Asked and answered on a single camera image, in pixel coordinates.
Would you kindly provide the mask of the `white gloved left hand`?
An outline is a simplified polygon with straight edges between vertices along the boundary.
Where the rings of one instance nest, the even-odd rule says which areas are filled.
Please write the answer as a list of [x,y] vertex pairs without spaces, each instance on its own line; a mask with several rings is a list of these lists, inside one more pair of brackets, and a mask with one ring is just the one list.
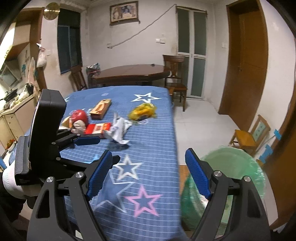
[[15,161],[1,173],[1,207],[8,207],[18,201],[26,201],[30,209],[34,208],[41,191],[40,183],[17,185],[15,179]]

